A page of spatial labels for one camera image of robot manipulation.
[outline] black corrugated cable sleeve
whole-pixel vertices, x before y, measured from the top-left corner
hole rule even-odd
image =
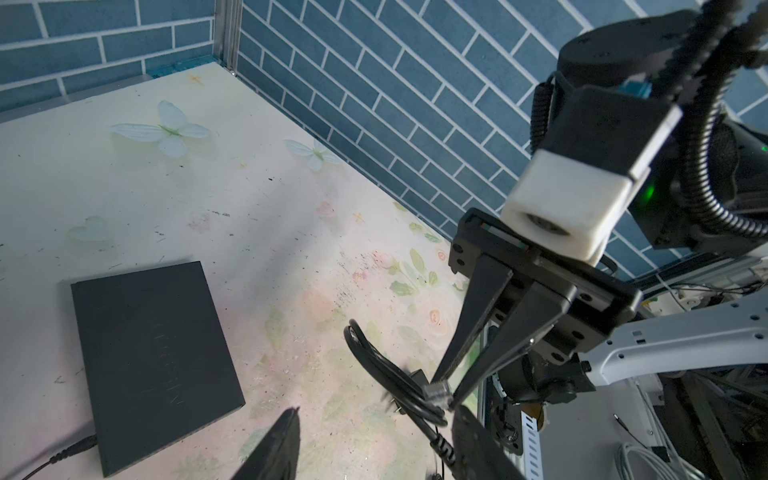
[[[740,0],[709,0],[701,5],[701,13],[688,28],[687,36],[654,80],[650,96],[674,101],[728,32],[740,9]]]

